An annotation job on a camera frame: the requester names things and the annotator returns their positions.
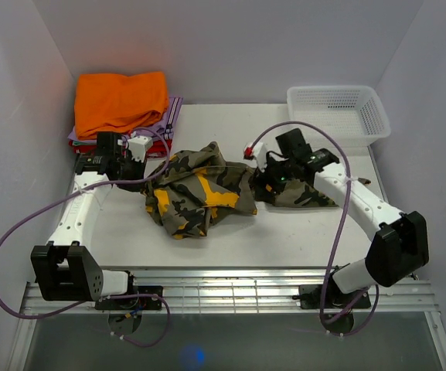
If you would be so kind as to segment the camouflage trousers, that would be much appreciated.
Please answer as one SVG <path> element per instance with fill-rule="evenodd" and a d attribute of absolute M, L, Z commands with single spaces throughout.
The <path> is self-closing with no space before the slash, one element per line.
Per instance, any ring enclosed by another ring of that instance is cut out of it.
<path fill-rule="evenodd" d="M 172 238 L 204 237 L 227 216 L 257 215 L 257 203 L 281 208 L 333 207 L 335 203 L 309 181 L 293 198 L 254 199 L 254 172 L 241 162 L 224 159 L 216 142 L 199 151 L 182 150 L 169 159 L 165 171 L 141 184 L 145 210 Z"/>

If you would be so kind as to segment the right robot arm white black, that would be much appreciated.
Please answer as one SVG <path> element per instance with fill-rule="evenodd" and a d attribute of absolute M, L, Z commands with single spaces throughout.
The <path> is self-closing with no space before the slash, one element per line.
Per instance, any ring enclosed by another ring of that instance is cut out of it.
<path fill-rule="evenodd" d="M 374 286 L 391 287 L 429 261 L 426 219 L 416 211 L 391 206 L 352 177 L 343 150 L 314 150 L 300 129 L 276 137 L 280 159 L 264 143 L 251 142 L 246 159 L 257 163 L 254 189 L 267 201 L 277 200 L 292 183 L 300 182 L 312 195 L 322 194 L 342 208 L 341 221 L 351 217 L 370 241 L 363 259 L 343 267 L 327 266 L 322 285 L 299 295 L 309 308 L 355 308 Z"/>

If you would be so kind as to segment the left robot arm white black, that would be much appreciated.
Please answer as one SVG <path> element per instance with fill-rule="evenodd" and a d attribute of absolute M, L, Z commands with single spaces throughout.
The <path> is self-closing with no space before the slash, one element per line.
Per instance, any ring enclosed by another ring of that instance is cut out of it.
<path fill-rule="evenodd" d="M 93 151 L 79 155 L 71 198 L 48 242 L 36 246 L 31 262 L 47 301 L 98 301 L 112 296 L 121 308 L 138 303 L 139 290 L 125 271 L 102 269 L 91 253 L 94 226 L 113 182 L 129 192 L 140 189 L 152 139 L 101 132 Z"/>

